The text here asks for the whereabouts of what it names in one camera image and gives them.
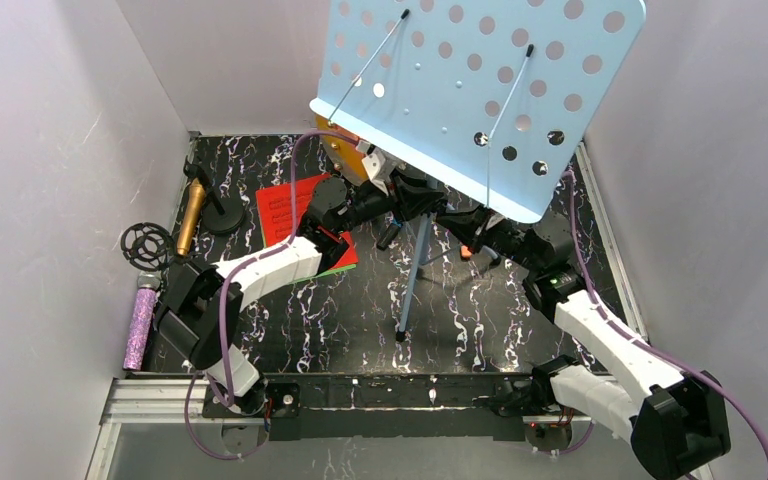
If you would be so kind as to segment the light blue music stand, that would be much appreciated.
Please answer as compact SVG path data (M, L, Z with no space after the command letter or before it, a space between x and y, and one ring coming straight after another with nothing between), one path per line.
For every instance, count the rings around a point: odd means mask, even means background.
M534 224L646 17L642 1L333 1L310 107Z

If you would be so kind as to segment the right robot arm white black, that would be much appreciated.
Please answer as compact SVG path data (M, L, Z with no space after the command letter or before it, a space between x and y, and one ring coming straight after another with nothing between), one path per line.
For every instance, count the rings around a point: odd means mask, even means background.
M646 351L643 339L590 294L575 265L569 220L548 212L525 227L485 207L435 221L473 252L487 247L524 267L526 297L553 325L607 369L592 373L562 356L532 370L534 404L557 404L591 417L626 441L654 479L678 479L727 454L724 399L713 377L696 378Z

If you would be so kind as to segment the gold microphone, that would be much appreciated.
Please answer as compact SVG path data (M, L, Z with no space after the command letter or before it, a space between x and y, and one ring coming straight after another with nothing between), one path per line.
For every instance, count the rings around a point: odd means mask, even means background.
M193 180L188 187L186 208L176 241L175 253L179 257L186 257L191 250L205 198L204 187L198 179Z

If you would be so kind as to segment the red sheet music page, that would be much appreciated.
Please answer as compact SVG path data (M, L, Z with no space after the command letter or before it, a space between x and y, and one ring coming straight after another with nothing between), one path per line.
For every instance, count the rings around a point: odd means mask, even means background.
M295 199L297 202L297 213L299 215L301 215L309 205L314 188L328 178L330 178L330 175L320 174L295 182ZM262 229L266 227L267 229L277 228L278 230L289 231L290 234L292 225L290 185L284 183L261 188L256 192L255 197L261 232Z

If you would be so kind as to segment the purple glitter microphone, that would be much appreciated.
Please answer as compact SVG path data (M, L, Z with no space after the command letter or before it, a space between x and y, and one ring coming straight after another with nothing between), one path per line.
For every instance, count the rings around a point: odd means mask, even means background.
M138 277L122 366L125 371L141 369L161 283L157 273L143 272Z

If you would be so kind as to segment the black shock-mount tripod stand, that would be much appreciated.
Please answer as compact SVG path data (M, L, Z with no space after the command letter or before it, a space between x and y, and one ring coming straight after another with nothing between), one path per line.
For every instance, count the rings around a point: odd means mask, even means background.
M175 256L175 241L168 230L152 222L128 227L120 235L119 248L125 260L143 272L165 270Z

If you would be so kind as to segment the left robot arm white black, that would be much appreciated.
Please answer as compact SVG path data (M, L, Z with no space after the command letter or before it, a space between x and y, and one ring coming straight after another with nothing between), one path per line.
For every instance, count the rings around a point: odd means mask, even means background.
M333 268L349 249L344 233L390 213L399 225L445 210L447 198L426 181L395 172L382 188L366 181L355 190L336 177L320 180L295 230L279 243L244 257L208 264L185 260L171 267L154 326L190 365L205 374L216 399L242 415L265 412L267 381L233 343L240 313L261 297Z

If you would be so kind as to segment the green sheet music page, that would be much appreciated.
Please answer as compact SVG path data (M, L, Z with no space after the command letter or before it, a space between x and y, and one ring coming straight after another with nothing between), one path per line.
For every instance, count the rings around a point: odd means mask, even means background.
M305 233L308 233L309 235L311 235L313 232L316 232L320 237L333 235L332 231L325 232L320 227L302 227L301 232L298 233L298 236L304 236ZM281 241L283 241L288 236L288 234L289 234L289 231L278 230L277 228L267 229L266 227L264 227L261 232L263 246L265 248L272 247L280 243ZM340 237L348 245L348 248L343 253L341 258L330 269L323 271L315 276L297 277L293 281L293 283L318 279L321 277L326 277L328 275L342 273L352 268L355 268L358 263L358 255L355 250L355 242L352 239L352 236L349 232L341 233Z

